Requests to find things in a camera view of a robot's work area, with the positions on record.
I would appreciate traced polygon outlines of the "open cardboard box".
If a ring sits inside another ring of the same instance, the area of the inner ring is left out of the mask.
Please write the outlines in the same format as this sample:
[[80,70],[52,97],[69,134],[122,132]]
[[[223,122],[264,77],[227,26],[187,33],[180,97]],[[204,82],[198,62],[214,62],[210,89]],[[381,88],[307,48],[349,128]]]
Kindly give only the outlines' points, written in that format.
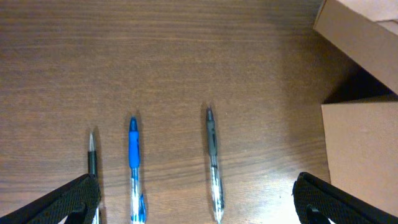
[[360,71],[322,104],[331,183],[397,214],[397,1],[323,1],[315,30]]

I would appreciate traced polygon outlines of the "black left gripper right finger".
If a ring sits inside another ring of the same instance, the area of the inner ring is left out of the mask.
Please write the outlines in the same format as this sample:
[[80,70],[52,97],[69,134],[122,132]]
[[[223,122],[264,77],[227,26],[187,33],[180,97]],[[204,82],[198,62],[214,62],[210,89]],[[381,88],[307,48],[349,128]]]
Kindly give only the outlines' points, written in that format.
[[293,190],[301,223],[397,224],[397,217],[332,186],[308,172],[299,173]]

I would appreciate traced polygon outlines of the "dark grey clear pen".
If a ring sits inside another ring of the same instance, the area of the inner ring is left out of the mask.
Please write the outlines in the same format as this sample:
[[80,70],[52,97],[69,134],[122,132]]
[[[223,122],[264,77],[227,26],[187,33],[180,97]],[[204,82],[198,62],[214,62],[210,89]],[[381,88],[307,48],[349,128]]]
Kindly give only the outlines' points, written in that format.
[[211,194],[213,212],[217,224],[221,224],[224,214],[223,184],[218,164],[218,144],[216,136],[216,124],[212,109],[206,109],[206,133],[208,139],[208,153],[210,158]]

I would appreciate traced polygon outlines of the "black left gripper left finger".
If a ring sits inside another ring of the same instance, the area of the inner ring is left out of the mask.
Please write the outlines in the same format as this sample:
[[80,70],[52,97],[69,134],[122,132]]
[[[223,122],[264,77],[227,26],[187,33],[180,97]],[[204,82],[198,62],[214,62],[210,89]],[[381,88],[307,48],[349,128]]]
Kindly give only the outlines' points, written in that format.
[[1,217],[7,223],[92,224],[100,203],[98,179],[84,174],[37,200]]

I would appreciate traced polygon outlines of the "black pen silver tip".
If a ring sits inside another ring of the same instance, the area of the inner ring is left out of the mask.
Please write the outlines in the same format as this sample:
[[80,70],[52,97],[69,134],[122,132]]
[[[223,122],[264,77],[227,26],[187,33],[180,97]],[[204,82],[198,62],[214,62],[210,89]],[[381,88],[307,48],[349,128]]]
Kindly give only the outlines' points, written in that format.
[[[96,155],[96,141],[95,134],[91,132],[89,135],[89,148],[88,148],[88,172],[98,177],[98,165]],[[101,224],[100,209],[97,208],[92,224]]]

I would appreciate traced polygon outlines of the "blue clear pen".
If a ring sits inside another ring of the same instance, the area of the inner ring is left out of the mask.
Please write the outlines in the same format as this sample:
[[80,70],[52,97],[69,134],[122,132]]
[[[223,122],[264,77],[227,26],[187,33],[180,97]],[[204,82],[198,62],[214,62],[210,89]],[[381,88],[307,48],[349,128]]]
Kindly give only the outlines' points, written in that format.
[[130,199],[130,216],[131,224],[145,224],[146,222],[146,206],[144,195],[142,193],[140,181],[140,142],[139,129],[137,119],[133,116],[129,124],[128,132],[128,156],[129,167],[131,170],[131,199]]

